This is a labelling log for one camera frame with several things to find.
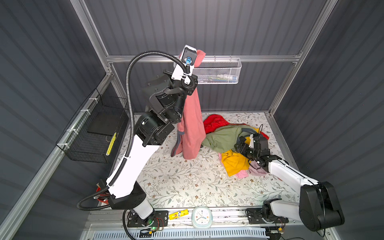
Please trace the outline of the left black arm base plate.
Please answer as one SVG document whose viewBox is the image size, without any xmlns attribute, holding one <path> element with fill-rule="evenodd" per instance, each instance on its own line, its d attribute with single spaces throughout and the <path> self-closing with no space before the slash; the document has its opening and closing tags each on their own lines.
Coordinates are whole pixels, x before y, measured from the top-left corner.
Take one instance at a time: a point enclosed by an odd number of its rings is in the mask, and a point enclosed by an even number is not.
<svg viewBox="0 0 384 240">
<path fill-rule="evenodd" d="M 168 225 L 169 212 L 154 210 L 154 212 L 150 214 L 147 218 L 141 219 L 136 212 L 132 211 L 128 213 L 126 219 L 128 228 L 160 228 L 166 227 Z"/>
</svg>

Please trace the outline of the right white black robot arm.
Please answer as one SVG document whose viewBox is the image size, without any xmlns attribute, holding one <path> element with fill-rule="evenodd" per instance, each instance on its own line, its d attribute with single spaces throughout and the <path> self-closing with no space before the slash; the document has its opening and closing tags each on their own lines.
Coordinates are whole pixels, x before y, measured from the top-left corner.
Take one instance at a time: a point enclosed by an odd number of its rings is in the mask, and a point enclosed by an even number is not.
<svg viewBox="0 0 384 240">
<path fill-rule="evenodd" d="M 312 232 L 341 226 L 344 213 L 335 187 L 329 182 L 319 182 L 300 171 L 277 155 L 272 155 L 268 140 L 259 133 L 250 135 L 250 142 L 239 137 L 235 151 L 249 160 L 255 170 L 276 176 L 288 184 L 298 195 L 297 203 L 280 198 L 264 201 L 259 217 L 265 223 L 274 223 L 281 218 L 300 221 Z"/>
</svg>

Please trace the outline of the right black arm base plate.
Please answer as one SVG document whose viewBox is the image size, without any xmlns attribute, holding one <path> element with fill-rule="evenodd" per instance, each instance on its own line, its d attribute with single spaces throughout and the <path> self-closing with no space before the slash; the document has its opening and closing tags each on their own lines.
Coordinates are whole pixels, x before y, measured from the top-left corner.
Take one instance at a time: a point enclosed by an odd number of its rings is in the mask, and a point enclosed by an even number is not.
<svg viewBox="0 0 384 240">
<path fill-rule="evenodd" d="M 288 218 L 277 217 L 264 211 L 262 208 L 247 208 L 245 210 L 246 217 L 251 225 L 257 224 L 282 224 L 289 223 Z"/>
</svg>

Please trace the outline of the olive green shirt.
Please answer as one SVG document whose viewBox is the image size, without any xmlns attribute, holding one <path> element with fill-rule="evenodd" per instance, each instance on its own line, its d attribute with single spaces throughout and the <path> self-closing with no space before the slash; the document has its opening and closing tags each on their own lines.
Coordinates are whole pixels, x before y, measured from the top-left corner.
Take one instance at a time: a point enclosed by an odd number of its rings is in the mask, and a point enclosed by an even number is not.
<svg viewBox="0 0 384 240">
<path fill-rule="evenodd" d="M 240 142 L 240 137 L 246 138 L 256 132 L 259 132 L 259 129 L 248 125 L 227 125 L 207 134 L 202 146 L 221 154 L 229 150 L 234 151 L 235 145 Z"/>
</svg>

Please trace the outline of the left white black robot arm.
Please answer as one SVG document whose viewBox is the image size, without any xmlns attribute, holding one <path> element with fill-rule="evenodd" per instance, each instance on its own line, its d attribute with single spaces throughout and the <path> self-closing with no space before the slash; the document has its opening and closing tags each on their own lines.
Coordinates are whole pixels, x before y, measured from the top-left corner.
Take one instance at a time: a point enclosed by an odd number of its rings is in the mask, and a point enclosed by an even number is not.
<svg viewBox="0 0 384 240">
<path fill-rule="evenodd" d="M 185 76 L 165 71 L 142 89 L 149 108 L 137 121 L 131 121 L 130 142 L 116 169 L 106 181 L 109 205 L 115 210 L 132 210 L 142 220 L 154 216 L 147 195 L 137 178 L 149 158 L 181 122 L 188 96 L 197 87 L 196 75 Z"/>
</svg>

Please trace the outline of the dusty pink grey-trimmed shirt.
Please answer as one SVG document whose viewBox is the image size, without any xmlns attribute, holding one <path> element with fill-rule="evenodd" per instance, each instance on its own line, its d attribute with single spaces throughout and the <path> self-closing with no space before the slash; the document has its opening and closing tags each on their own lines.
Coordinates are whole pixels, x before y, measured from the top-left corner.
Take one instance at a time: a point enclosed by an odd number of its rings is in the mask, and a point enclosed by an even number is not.
<svg viewBox="0 0 384 240">
<path fill-rule="evenodd" d="M 177 141 L 171 151 L 171 157 L 183 154 L 186 160 L 198 156 L 206 137 L 198 90 L 187 96 L 181 122 L 177 124 Z"/>
</svg>

